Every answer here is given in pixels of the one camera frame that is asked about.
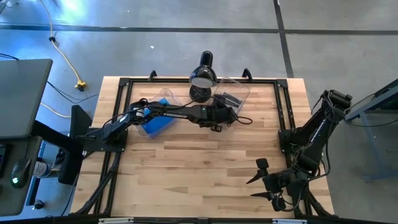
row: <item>blue cloth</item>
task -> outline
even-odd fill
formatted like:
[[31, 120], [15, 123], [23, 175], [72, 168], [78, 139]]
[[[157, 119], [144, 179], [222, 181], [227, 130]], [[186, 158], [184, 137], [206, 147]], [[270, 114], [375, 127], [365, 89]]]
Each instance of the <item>blue cloth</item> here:
[[[170, 103], [165, 99], [159, 100], [159, 103], [169, 105]], [[150, 109], [145, 108], [144, 110], [144, 116], [150, 113]], [[146, 124], [142, 125], [142, 128], [145, 130], [145, 132], [148, 134], [148, 136], [153, 139], [156, 138], [162, 131], [166, 130], [168, 127], [173, 125], [173, 120], [174, 118], [171, 117], [164, 117], [164, 116], [158, 116], [151, 121], [149, 121]]]

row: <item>wire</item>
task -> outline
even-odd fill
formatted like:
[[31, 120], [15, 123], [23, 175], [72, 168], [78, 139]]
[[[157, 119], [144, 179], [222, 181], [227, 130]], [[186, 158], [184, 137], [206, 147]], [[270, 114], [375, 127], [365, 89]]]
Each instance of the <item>wire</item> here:
[[[330, 97], [329, 97], [329, 96], [330, 96], [330, 95], [327, 95], [327, 96], [325, 96], [325, 98], [326, 98], [327, 104], [329, 105], [329, 107], [330, 107], [330, 109], [331, 109], [331, 111], [332, 111], [333, 117], [331, 118], [331, 120], [334, 121], [334, 119], [335, 119], [335, 112], [334, 112], [334, 110], [333, 110], [333, 104], [331, 103], [331, 100], [330, 100]], [[307, 184], [309, 184], [309, 182], [311, 182], [311, 181], [313, 181], [313, 180], [317, 180], [317, 179], [322, 178], [322, 177], [326, 177], [327, 175], [330, 174], [331, 165], [330, 165], [330, 158], [329, 158], [329, 134], [330, 134], [330, 131], [331, 131], [331, 127], [332, 127], [332, 125], [329, 126], [328, 132], [327, 132], [327, 134], [326, 134], [326, 143], [325, 143], [325, 153], [326, 153], [326, 161], [327, 161], [327, 163], [328, 163], [328, 171], [325, 171], [325, 173], [322, 174], [322, 175], [318, 175], [318, 176], [316, 176], [316, 177], [312, 177], [311, 179], [306, 180], [306, 181], [302, 184], [302, 186], [301, 186], [301, 188], [300, 188], [300, 192], [298, 193], [298, 197], [297, 197], [298, 200], [297, 200], [296, 204], [295, 204], [292, 208], [289, 208], [289, 209], [280, 209], [278, 199], [282, 196], [283, 190], [281, 190], [281, 192], [279, 193], [279, 195], [276, 197], [276, 200], [277, 200], [277, 201], [276, 201], [276, 207], [277, 207], [280, 211], [283, 211], [283, 212], [292, 212], [292, 211], [294, 211], [294, 210], [300, 205], [300, 198], [301, 198], [301, 195], [302, 195], [302, 192], [303, 192], [304, 187], [307, 186]]]
[[17, 6], [18, 6], [18, 5], [19, 5], [19, 3], [18, 3], [18, 2], [16, 2], [16, 3], [14, 3], [12, 6], [7, 6], [7, 4], [6, 4], [6, 7], [10, 9], [10, 8], [14, 7], [15, 5], [17, 5]]
[[26, 146], [26, 150], [25, 150], [25, 156], [24, 156], [24, 159], [26, 159], [26, 156], [27, 156], [27, 151], [29, 150], [29, 146], [30, 146], [30, 139], [27, 141], [27, 146]]
[[64, 57], [65, 61], [68, 63], [69, 67], [70, 67], [70, 68], [73, 70], [73, 72], [75, 73], [75, 75], [76, 75], [76, 77], [77, 77], [78, 85], [79, 85], [80, 83], [84, 83], [82, 80], [80, 80], [79, 74], [77, 74], [75, 68], [74, 68], [73, 65], [69, 62], [69, 59], [67, 58], [67, 56], [65, 56], [65, 55], [62, 53], [62, 51], [55, 45], [55, 37], [54, 37], [54, 35], [53, 35], [52, 22], [51, 22], [51, 15], [50, 15], [50, 13], [49, 13], [49, 10], [48, 10], [47, 7], [45, 6], [43, 0], [40, 0], [40, 2], [42, 3], [42, 5], [43, 5], [43, 7], [44, 7], [44, 9], [45, 9], [45, 11], [46, 11], [48, 17], [49, 17], [50, 34], [51, 34], [50, 41], [51, 41], [52, 45], [55, 47], [56, 50], [58, 50], [58, 52], [60, 52], [60, 54], [62, 55], [62, 57]]
[[[246, 120], [248, 120], [249, 122], [242, 122], [242, 121], [239, 120], [239, 118], [240, 118], [240, 119], [246, 119]], [[247, 118], [247, 117], [244, 117], [244, 116], [237, 116], [237, 117], [236, 117], [236, 121], [239, 122], [239, 123], [241, 123], [241, 124], [251, 124], [251, 123], [253, 123], [253, 120], [252, 120], [251, 118]]]
[[287, 203], [287, 204], [289, 204], [289, 205], [293, 205], [293, 203], [290, 203], [290, 202], [286, 201], [286, 200], [284, 199], [284, 196], [283, 196], [283, 195], [281, 195], [280, 197], [281, 197], [281, 199], [284, 200], [285, 203]]
[[381, 126], [385, 126], [385, 125], [388, 125], [388, 124], [392, 124], [392, 123], [397, 122], [397, 121], [398, 121], [398, 119], [395, 119], [395, 120], [390, 121], [390, 122], [385, 123], [385, 124], [376, 124], [376, 125], [359, 125], [359, 124], [353, 124], [353, 123], [346, 123], [346, 124], [352, 125], [352, 126], [357, 126], [357, 127], [373, 128], [373, 127], [381, 127]]
[[323, 165], [323, 171], [326, 172], [326, 166], [325, 166], [325, 162], [323, 161], [323, 159], [321, 159], [321, 163], [322, 163], [322, 165]]
[[[73, 104], [79, 104], [85, 100], [88, 100], [92, 97], [98, 96], [99, 94], [95, 94], [89, 97], [86, 97], [85, 99], [78, 99], [78, 98], [74, 98], [73, 96], [65, 93], [64, 91], [60, 90], [59, 88], [55, 87], [52, 83], [50, 83], [49, 81], [47, 81], [47, 83], [55, 90], [57, 91], [61, 96], [63, 96], [65, 99], [67, 99], [69, 102], [73, 103]], [[78, 100], [77, 102], [72, 101], [71, 99], [67, 98], [65, 95], [69, 96], [70, 98], [73, 98], [74, 100]]]
[[104, 127], [105, 127], [106, 124], [108, 124], [111, 120], [113, 120], [114, 118], [117, 118], [118, 116], [123, 116], [123, 115], [126, 115], [126, 114], [128, 114], [128, 113], [132, 113], [132, 112], [135, 112], [135, 111], [137, 111], [137, 110], [144, 109], [144, 108], [148, 108], [148, 106], [143, 106], [143, 107], [140, 107], [140, 108], [136, 108], [136, 109], [134, 109], [134, 110], [132, 110], [132, 111], [127, 111], [127, 112], [124, 112], [124, 113], [117, 114], [117, 115], [113, 116], [111, 119], [105, 121], [104, 125], [102, 125], [101, 128], [99, 128], [99, 129], [97, 129], [97, 130], [94, 130], [94, 131], [90, 131], [89, 133], [85, 134], [85, 136], [87, 136], [87, 135], [89, 135], [89, 134], [92, 134], [92, 133], [95, 133], [95, 132], [97, 132], [97, 131], [101, 131], [102, 129], [104, 129]]
[[93, 151], [88, 151], [85, 156], [83, 157], [83, 160], [86, 159], [88, 156], [90, 156], [93, 153]]
[[315, 107], [318, 105], [318, 103], [319, 103], [319, 101], [322, 99], [322, 96], [321, 97], [319, 97], [319, 99], [318, 99], [318, 101], [315, 103], [315, 105], [312, 107], [312, 109], [311, 109], [311, 115], [313, 115], [313, 110], [315, 109]]
[[359, 100], [359, 101], [358, 101], [358, 102], [356, 102], [354, 105], [351, 105], [349, 108], [345, 109], [345, 110], [344, 110], [344, 114], [346, 114], [346, 112], [347, 112], [348, 110], [352, 109], [354, 106], [356, 106], [356, 105], [360, 104], [360, 102], [362, 102], [362, 101], [364, 101], [364, 100], [368, 99], [370, 96], [374, 96], [374, 93], [372, 93], [372, 94], [369, 94], [368, 96], [366, 96], [366, 97], [365, 97], [365, 98], [363, 98], [362, 100]]
[[19, 60], [19, 58], [16, 58], [16, 57], [14, 57], [14, 56], [7, 55], [7, 54], [2, 54], [2, 53], [0, 53], [0, 57], [4, 57], [4, 58], [8, 58], [8, 59]]
[[70, 195], [69, 195], [69, 199], [68, 199], [68, 202], [67, 202], [67, 206], [65, 206], [65, 208], [63, 209], [63, 212], [62, 212], [61, 216], [63, 216], [63, 214], [65, 214], [65, 212], [67, 211], [67, 208], [68, 208], [69, 203], [70, 203], [70, 199], [72, 198], [72, 194], [73, 194], [73, 186], [76, 185], [77, 179], [79, 177], [79, 174], [80, 173], [77, 173], [77, 175], [76, 175], [75, 181], [73, 182], [73, 185], [72, 185], [72, 189], [70, 190]]
[[317, 176], [321, 175], [321, 167], [318, 167]]
[[71, 116], [63, 115], [63, 114], [60, 114], [60, 113], [56, 112], [56, 111], [53, 110], [51, 107], [45, 105], [45, 104], [42, 103], [42, 102], [40, 102], [40, 104], [41, 104], [42, 106], [46, 107], [47, 109], [49, 109], [51, 112], [53, 112], [53, 113], [55, 113], [56, 115], [60, 116], [60, 117], [63, 117], [63, 118], [71, 118]]

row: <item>lamp shade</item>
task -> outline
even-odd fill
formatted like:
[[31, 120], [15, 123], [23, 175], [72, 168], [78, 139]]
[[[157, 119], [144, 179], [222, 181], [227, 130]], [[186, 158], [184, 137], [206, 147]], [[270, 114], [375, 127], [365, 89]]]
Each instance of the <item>lamp shade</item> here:
[[204, 51], [201, 54], [200, 65], [189, 77], [189, 82], [199, 88], [210, 88], [217, 85], [216, 73], [211, 68], [213, 64], [213, 54]]

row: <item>concrete floor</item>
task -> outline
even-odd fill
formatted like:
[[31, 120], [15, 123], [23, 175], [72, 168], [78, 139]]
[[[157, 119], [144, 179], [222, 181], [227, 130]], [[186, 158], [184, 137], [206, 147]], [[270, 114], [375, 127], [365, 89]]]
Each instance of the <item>concrete floor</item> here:
[[[286, 55], [282, 53], [280, 35], [276, 33], [106, 31], [107, 27], [206, 27], [271, 32], [280, 28], [273, 0], [44, 2], [54, 24], [85, 30], [59, 30], [55, 37], [81, 78], [88, 83], [89, 96], [99, 92], [105, 75], [149, 75], [151, 70], [162, 76], [189, 75], [204, 50], [213, 52], [213, 66], [219, 76], [240, 76], [247, 67], [255, 77], [287, 77]], [[355, 102], [397, 78], [397, 36], [378, 35], [379, 30], [398, 30], [397, 1], [279, 2], [285, 29], [373, 30], [372, 35], [286, 35], [293, 70], [289, 76], [304, 78], [311, 105], [325, 89], [348, 93], [354, 96]], [[63, 91], [84, 98], [84, 93], [73, 88], [76, 83], [73, 72], [48, 41], [49, 31], [43, 30], [47, 26], [47, 15], [39, 1], [21, 1], [18, 6], [5, 8], [0, 14], [0, 52], [21, 59], [53, 59], [49, 80]], [[27, 27], [33, 30], [20, 30]], [[102, 32], [94, 32], [93, 27], [105, 28]], [[43, 102], [63, 114], [70, 113], [71, 104], [51, 88], [45, 89]], [[93, 115], [96, 99], [85, 101], [81, 106]], [[70, 125], [68, 119], [45, 108], [39, 109], [37, 119], [58, 131], [68, 130]], [[371, 118], [371, 123], [392, 119], [393, 116]], [[394, 138], [388, 137], [396, 127], [393, 124], [375, 129], [377, 141], [381, 145], [393, 141]], [[55, 154], [55, 150], [46, 150], [44, 157], [52, 161]], [[396, 156], [394, 152], [387, 155], [398, 159]], [[341, 123], [330, 140], [330, 157], [333, 170], [328, 183], [337, 215], [398, 223], [395, 212], [398, 179], [371, 183], [362, 179], [364, 174], [376, 171], [362, 128]], [[46, 209], [32, 211], [26, 207], [18, 217], [0, 220], [60, 215], [70, 191], [69, 186], [58, 184], [56, 179], [46, 179], [38, 194], [48, 205]]]

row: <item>clear plastic container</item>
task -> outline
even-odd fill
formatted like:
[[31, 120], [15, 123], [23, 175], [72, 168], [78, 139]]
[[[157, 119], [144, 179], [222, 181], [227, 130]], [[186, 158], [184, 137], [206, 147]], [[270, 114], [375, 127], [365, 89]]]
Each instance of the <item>clear plastic container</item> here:
[[213, 96], [220, 99], [227, 107], [231, 107], [238, 114], [249, 93], [250, 89], [242, 83], [231, 78], [222, 78]]
[[[174, 94], [169, 89], [163, 89], [158, 95], [149, 99], [148, 102], [158, 101], [160, 103], [167, 103], [169, 105], [181, 105], [178, 99], [174, 97]], [[144, 114], [150, 112], [150, 109], [144, 109]], [[148, 136], [151, 139], [156, 138], [161, 132], [171, 127], [177, 122], [177, 119], [170, 117], [158, 116], [146, 124], [135, 126], [138, 132], [143, 136]]]

